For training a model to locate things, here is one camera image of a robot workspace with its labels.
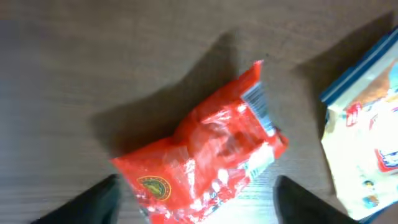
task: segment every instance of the food package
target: food package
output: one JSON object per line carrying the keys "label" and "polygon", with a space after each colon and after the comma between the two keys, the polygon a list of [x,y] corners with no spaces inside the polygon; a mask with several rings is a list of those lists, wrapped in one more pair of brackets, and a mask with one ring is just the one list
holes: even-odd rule
{"label": "food package", "polygon": [[337,197],[362,219],[398,200],[398,29],[321,95]]}
{"label": "food package", "polygon": [[285,151],[261,63],[200,103],[173,136],[112,160],[153,224],[201,222]]}

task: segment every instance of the blue and white package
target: blue and white package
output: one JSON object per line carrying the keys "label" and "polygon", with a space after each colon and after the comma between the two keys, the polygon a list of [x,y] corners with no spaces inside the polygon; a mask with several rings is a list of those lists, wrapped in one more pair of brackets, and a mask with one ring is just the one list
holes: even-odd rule
{"label": "blue and white package", "polygon": [[337,197],[360,220],[398,201],[398,29],[320,96]]}

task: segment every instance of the round logo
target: round logo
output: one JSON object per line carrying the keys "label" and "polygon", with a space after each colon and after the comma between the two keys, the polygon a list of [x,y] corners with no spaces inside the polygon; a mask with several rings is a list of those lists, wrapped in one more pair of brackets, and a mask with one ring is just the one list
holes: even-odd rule
{"label": "round logo", "polygon": [[170,184],[161,177],[145,176],[137,179],[157,200],[167,200],[172,193]]}

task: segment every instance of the brown wood surface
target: brown wood surface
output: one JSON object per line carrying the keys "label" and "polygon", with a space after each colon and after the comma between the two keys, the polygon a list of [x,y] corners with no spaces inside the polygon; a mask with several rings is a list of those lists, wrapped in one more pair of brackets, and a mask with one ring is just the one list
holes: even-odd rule
{"label": "brown wood surface", "polygon": [[[39,218],[115,172],[120,138],[141,146],[171,133],[262,58],[271,116],[290,139],[262,175],[264,223],[277,223],[279,174],[341,208],[318,94],[397,12],[396,0],[0,1],[0,223]],[[120,223],[142,223],[125,188]]]}

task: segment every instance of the blue stripe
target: blue stripe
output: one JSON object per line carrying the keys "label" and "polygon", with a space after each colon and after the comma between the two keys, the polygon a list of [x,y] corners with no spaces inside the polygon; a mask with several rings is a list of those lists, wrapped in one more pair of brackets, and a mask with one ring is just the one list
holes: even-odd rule
{"label": "blue stripe", "polygon": [[[341,94],[345,90],[347,90],[356,80],[358,80],[367,70],[369,70],[369,68],[372,67],[398,41],[398,33],[394,34],[394,36],[390,38],[390,35],[397,29],[398,27],[396,27],[388,35],[384,36],[381,40],[379,40],[375,46],[373,46],[368,52],[366,52],[366,54],[362,57],[362,59],[358,63],[356,63],[355,66],[347,69],[347,71],[345,71],[342,74],[342,76],[340,76],[336,81],[334,81],[331,84],[331,86],[328,87],[320,95],[321,100],[327,105],[332,104],[337,98],[341,96]],[[376,55],[374,55],[367,62],[364,62],[369,58],[371,54],[373,54],[377,50],[379,50],[379,52]],[[353,73],[354,70],[359,66],[362,66],[362,68]]]}

